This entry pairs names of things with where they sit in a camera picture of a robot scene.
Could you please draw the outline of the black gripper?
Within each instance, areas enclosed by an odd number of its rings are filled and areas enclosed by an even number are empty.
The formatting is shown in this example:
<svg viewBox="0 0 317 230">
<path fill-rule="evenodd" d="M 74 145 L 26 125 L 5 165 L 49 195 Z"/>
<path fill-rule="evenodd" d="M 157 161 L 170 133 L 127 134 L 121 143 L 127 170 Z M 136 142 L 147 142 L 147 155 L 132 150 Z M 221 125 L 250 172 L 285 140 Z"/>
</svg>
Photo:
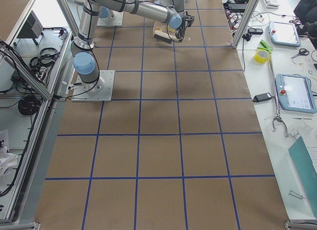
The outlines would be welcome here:
<svg viewBox="0 0 317 230">
<path fill-rule="evenodd" d="M 194 16 L 190 14 L 186 14 L 185 17 L 182 18 L 181 26 L 177 29 L 176 37 L 181 42 L 184 40 L 185 37 L 185 31 L 188 27 L 191 27 L 191 25 L 194 22 Z"/>
</svg>

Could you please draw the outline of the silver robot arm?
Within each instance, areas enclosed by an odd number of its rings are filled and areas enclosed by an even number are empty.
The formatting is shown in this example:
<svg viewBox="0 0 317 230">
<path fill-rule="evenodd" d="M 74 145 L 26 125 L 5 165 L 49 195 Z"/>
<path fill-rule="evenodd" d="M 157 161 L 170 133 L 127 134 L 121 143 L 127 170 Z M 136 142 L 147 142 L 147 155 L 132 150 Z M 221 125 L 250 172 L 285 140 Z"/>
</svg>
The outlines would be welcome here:
<svg viewBox="0 0 317 230">
<path fill-rule="evenodd" d="M 195 18 L 186 0 L 84 0 L 72 52 L 91 59 L 78 70 L 83 87 L 102 85 L 97 76 L 115 70 L 115 99 L 174 99 L 175 48 L 191 36 Z"/>
<path fill-rule="evenodd" d="M 185 14 L 185 0 L 92 0 L 117 12 L 128 12 L 161 23 L 180 22 Z"/>
</svg>

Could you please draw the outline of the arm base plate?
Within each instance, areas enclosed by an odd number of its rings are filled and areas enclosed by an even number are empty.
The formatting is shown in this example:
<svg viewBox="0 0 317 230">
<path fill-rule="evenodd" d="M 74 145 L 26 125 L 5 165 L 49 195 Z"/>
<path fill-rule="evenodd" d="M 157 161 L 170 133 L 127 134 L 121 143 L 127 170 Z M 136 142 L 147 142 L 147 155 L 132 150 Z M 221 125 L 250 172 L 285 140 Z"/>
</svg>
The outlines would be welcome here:
<svg viewBox="0 0 317 230">
<path fill-rule="evenodd" d="M 95 83 L 83 83 L 78 75 L 76 83 L 80 85 L 74 87 L 71 100 L 76 102 L 111 101 L 114 77 L 114 70 L 101 70 L 95 85 Z"/>
<path fill-rule="evenodd" d="M 115 27 L 122 26 L 123 12 L 116 12 L 113 10 L 102 10 L 98 19 L 98 27 Z"/>
</svg>

